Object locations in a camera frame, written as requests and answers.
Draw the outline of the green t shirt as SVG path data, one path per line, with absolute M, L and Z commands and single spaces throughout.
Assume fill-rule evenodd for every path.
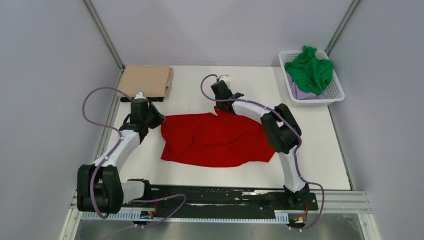
M 317 51 L 304 45 L 293 61 L 284 64 L 284 69 L 301 91 L 320 95 L 332 81 L 334 64 L 329 59 L 318 59 Z

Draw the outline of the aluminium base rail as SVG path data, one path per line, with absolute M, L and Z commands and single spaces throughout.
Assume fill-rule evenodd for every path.
M 271 210 L 319 211 L 325 213 L 370 214 L 371 206 L 365 192 L 354 190 L 311 189 L 304 201 L 295 207 L 287 204 L 282 188 L 237 188 L 212 186 L 152 185 L 145 196 L 156 199 L 184 194 L 191 205 L 238 205 Z

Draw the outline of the folded beige t shirt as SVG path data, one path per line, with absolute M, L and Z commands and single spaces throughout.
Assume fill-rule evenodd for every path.
M 137 65 L 126 66 L 118 90 L 130 97 L 143 92 L 149 98 L 164 98 L 174 76 L 170 65 Z

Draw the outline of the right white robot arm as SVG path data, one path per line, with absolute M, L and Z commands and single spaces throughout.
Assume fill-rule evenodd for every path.
M 223 80 L 211 85 L 214 101 L 219 110 L 247 117 L 261 124 L 269 146 L 278 154 L 284 176 L 286 204 L 298 209 L 310 193 L 308 183 L 301 178 L 297 150 L 301 141 L 301 129 L 287 105 L 281 103 L 274 108 L 232 93 Z

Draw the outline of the right aluminium frame post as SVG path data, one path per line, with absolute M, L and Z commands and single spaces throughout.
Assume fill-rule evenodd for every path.
M 345 28 L 347 27 L 347 25 L 349 24 L 351 18 L 353 17 L 353 15 L 355 14 L 358 6 L 362 3 L 362 0 L 351 0 L 350 4 L 345 12 L 345 14 L 343 15 L 341 21 L 339 22 L 334 34 L 332 35 L 326 49 L 324 50 L 325 53 L 329 56 L 331 54 L 331 52 L 333 51 L 334 47 L 336 46 L 338 40 L 340 39 L 340 37 L 342 36 Z

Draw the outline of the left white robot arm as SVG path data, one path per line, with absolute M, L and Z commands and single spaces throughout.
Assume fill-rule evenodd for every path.
M 83 164 L 77 171 L 78 210 L 94 212 L 101 218 L 118 213 L 123 204 L 135 200 L 140 206 L 149 206 L 153 193 L 145 188 L 146 181 L 132 179 L 122 182 L 120 170 L 131 153 L 142 143 L 150 129 L 165 121 L 151 101 L 133 99 L 130 113 L 118 129 L 114 145 L 92 164 Z

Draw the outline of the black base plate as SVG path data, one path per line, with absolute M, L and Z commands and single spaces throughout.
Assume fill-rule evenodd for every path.
M 316 195 L 294 197 L 282 188 L 241 188 L 217 186 L 152 185 L 145 199 L 161 200 L 155 217 L 166 217 L 179 207 L 175 218 L 190 219 L 272 219 L 275 211 L 316 211 Z

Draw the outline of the aluminium frame post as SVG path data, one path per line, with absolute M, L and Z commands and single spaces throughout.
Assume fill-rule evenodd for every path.
M 101 17 L 98 14 L 96 7 L 94 5 L 94 3 L 91 0 L 82 0 L 82 2 L 84 3 L 90 17 L 92 18 L 101 38 L 103 39 L 109 53 L 111 54 L 115 64 L 117 65 L 117 67 L 119 68 L 119 70 L 121 72 L 123 72 L 125 70 L 125 65 L 122 61 L 122 59 L 120 58 L 104 24 L 102 23 Z
M 358 6 L 362 3 L 362 0 L 351 0 L 350 4 L 345 12 L 345 14 L 343 15 L 341 21 L 339 22 L 334 34 L 332 35 L 326 49 L 324 50 L 325 53 L 329 56 L 331 54 L 331 52 L 333 51 L 334 47 L 336 46 L 338 40 L 340 39 L 340 37 L 342 36 L 345 28 L 347 27 L 347 25 L 349 24 L 351 18 L 353 17 L 353 15 L 355 14 Z

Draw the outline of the left aluminium frame post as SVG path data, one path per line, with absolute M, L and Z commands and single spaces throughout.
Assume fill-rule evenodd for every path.
M 103 39 L 109 53 L 111 54 L 115 64 L 117 65 L 117 67 L 119 68 L 119 70 L 121 72 L 123 72 L 125 70 L 125 65 L 122 61 L 122 59 L 120 58 L 104 24 L 102 23 L 101 17 L 98 14 L 96 7 L 94 5 L 94 3 L 91 0 L 82 0 L 82 2 L 84 3 L 90 17 L 92 18 L 101 38 Z

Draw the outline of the red t shirt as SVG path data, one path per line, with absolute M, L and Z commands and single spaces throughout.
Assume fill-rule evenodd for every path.
M 169 115 L 160 126 L 164 161 L 231 168 L 248 162 L 269 162 L 270 147 L 260 123 L 216 109 L 214 113 Z

